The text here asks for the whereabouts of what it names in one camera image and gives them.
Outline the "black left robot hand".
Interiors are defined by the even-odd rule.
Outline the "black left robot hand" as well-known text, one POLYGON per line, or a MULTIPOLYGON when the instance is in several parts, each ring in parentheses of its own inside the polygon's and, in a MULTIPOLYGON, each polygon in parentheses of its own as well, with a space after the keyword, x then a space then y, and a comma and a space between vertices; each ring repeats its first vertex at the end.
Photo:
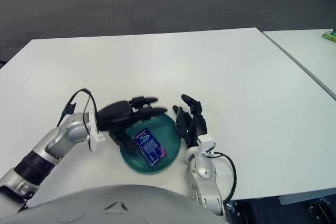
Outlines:
POLYGON ((167 108, 151 106, 157 101, 158 98, 140 96, 110 104, 98 111, 98 130, 108 132, 120 147, 137 152, 139 147, 134 138, 127 134, 127 129, 137 122, 166 113, 167 108))

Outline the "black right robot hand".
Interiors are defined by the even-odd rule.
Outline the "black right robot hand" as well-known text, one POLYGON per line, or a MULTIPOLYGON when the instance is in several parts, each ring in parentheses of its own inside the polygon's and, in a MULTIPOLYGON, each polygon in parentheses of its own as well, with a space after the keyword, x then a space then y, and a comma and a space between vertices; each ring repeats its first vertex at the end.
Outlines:
POLYGON ((191 114, 184 111, 181 106, 174 105, 173 111, 176 114, 174 128, 179 136, 184 139, 187 148, 196 147, 198 146, 198 137, 207 134, 206 121, 202 116, 202 105, 186 94, 182 94, 181 99, 190 108, 191 114))

